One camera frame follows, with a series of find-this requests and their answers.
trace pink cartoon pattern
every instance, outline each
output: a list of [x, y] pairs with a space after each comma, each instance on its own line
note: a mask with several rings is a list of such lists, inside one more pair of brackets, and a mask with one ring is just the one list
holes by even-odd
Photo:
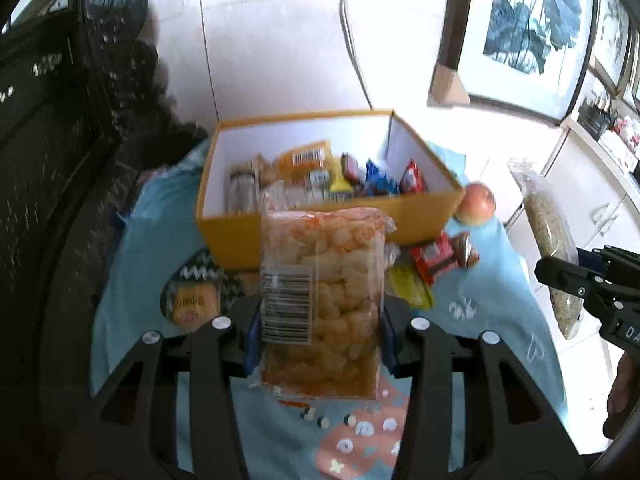
[[354, 480], [377, 460], [395, 467], [409, 398], [381, 378], [378, 408], [344, 414], [316, 451], [316, 468], [329, 479]]

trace white wall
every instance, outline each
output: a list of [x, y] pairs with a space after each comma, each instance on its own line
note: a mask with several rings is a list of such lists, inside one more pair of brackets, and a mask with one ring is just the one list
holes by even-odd
[[[213, 129], [211, 87], [220, 120], [366, 108], [338, 0], [151, 1], [169, 99], [183, 121]], [[350, 0], [358, 57], [374, 106], [465, 153], [468, 176], [494, 190], [506, 221], [522, 199], [507, 160], [526, 156], [541, 169], [560, 131], [497, 109], [427, 108], [445, 8], [446, 0]]]

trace cabinet handle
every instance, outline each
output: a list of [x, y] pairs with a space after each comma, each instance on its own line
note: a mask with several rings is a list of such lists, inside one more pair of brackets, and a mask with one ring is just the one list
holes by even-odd
[[609, 209], [610, 205], [611, 202], [607, 202], [605, 205], [601, 205], [600, 207], [597, 207], [596, 209], [591, 211], [591, 221], [593, 222], [593, 225], [598, 225], [600, 222], [602, 222], [602, 217], [604, 216], [604, 213], [607, 212], [607, 209]]
[[615, 224], [617, 219], [618, 219], [618, 216], [616, 215], [616, 216], [613, 216], [611, 219], [607, 220], [605, 224], [602, 226], [602, 229], [600, 230], [600, 234], [604, 236], [609, 231], [611, 231], [611, 228], [613, 227], [613, 224]]

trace screw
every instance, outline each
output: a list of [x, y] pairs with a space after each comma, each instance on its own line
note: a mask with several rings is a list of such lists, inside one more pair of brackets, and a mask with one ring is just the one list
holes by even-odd
[[500, 336], [497, 333], [488, 330], [482, 334], [482, 340], [489, 345], [497, 345], [500, 342]]
[[211, 324], [213, 325], [213, 328], [217, 328], [218, 330], [226, 330], [231, 326], [231, 319], [229, 319], [227, 316], [218, 316], [217, 318], [214, 318]]
[[142, 342], [145, 345], [155, 345], [158, 341], [160, 341], [160, 334], [155, 330], [150, 330], [142, 335]]
[[411, 320], [411, 326], [416, 330], [427, 330], [430, 327], [431, 323], [425, 317], [414, 317]]

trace red apple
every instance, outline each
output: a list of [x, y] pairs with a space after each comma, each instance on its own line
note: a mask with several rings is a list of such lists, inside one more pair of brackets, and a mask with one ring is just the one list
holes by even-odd
[[456, 211], [456, 220], [464, 225], [476, 226], [489, 221], [495, 213], [495, 196], [481, 182], [465, 187], [465, 197]]

